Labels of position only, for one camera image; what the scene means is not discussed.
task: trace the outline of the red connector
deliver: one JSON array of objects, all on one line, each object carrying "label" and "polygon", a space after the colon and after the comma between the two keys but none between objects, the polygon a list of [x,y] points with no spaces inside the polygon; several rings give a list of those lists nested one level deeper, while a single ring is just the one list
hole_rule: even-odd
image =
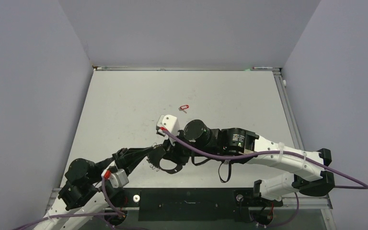
[{"label": "red connector", "polygon": [[105,180],[108,180],[108,179],[109,179],[109,177],[111,177],[111,171],[106,170],[106,172],[105,172],[105,174],[104,174],[104,176],[103,176],[103,177],[105,178]]}]

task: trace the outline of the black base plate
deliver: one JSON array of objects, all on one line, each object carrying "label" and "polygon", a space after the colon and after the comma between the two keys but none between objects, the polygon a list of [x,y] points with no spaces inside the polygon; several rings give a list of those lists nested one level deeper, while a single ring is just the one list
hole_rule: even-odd
[{"label": "black base plate", "polygon": [[[125,207],[140,207],[139,221],[217,220],[240,218],[238,194],[245,199],[242,209],[263,207],[272,201],[252,198],[253,188],[125,188]],[[139,195],[140,201],[133,202]],[[283,202],[274,201],[275,207]]]}]

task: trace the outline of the black clamp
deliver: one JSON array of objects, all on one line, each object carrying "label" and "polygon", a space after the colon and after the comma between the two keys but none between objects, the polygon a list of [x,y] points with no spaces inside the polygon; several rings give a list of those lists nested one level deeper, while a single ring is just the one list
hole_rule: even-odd
[{"label": "black clamp", "polygon": [[166,155],[166,150],[164,150],[163,146],[156,147],[151,153],[149,153],[147,161],[152,164],[154,167],[165,171],[168,174],[175,174],[183,169],[181,164],[177,164],[174,169],[163,169],[160,166],[160,161],[163,159],[164,155]]}]

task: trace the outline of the metal frame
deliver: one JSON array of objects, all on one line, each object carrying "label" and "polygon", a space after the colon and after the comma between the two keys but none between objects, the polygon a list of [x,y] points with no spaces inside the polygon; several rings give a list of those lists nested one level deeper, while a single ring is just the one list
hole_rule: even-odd
[{"label": "metal frame", "polygon": [[[243,71],[243,69],[231,69],[226,67],[212,67],[212,68],[135,68],[135,67],[93,67],[94,71]],[[284,86],[283,78],[281,76],[281,69],[267,69],[267,70],[256,70],[256,71],[272,71],[276,86],[278,89],[278,93],[280,96],[281,103],[283,105],[284,113],[286,115],[286,120],[289,126],[289,130],[291,132],[291,137],[293,140],[294,147],[297,149],[304,149],[301,136],[299,134],[299,130],[297,127],[297,122],[294,118],[294,114],[291,110],[290,102],[288,100],[286,88]],[[53,188],[52,193],[50,195],[46,211],[50,209],[53,205],[60,188]],[[300,208],[301,209],[320,209],[322,212],[322,216],[324,218],[324,223],[328,230],[335,230],[336,225],[334,219],[332,217],[332,204],[329,199],[329,196],[326,197],[300,197]],[[284,197],[283,198],[284,206],[279,207],[279,209],[294,209],[296,206],[296,199],[294,197]],[[124,208],[125,210],[138,210],[138,207],[129,207]]]}]

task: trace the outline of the black cable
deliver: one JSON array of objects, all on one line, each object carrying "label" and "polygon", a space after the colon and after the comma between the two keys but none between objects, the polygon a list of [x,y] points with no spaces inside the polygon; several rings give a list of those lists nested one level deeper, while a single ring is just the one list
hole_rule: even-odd
[{"label": "black cable", "polygon": [[228,164],[228,178],[224,181],[221,177],[221,174],[219,173],[219,170],[221,169],[221,166],[224,164],[224,161],[221,163],[221,165],[218,168],[218,176],[222,183],[226,183],[230,180],[230,175],[232,174],[232,164]]},{"label": "black cable", "polygon": [[195,166],[200,166],[200,165],[203,165],[205,163],[207,163],[208,161],[210,161],[211,159],[210,158],[207,158],[199,163],[195,163],[195,155],[194,155],[194,152],[191,152],[191,162],[193,163],[193,165]]}]

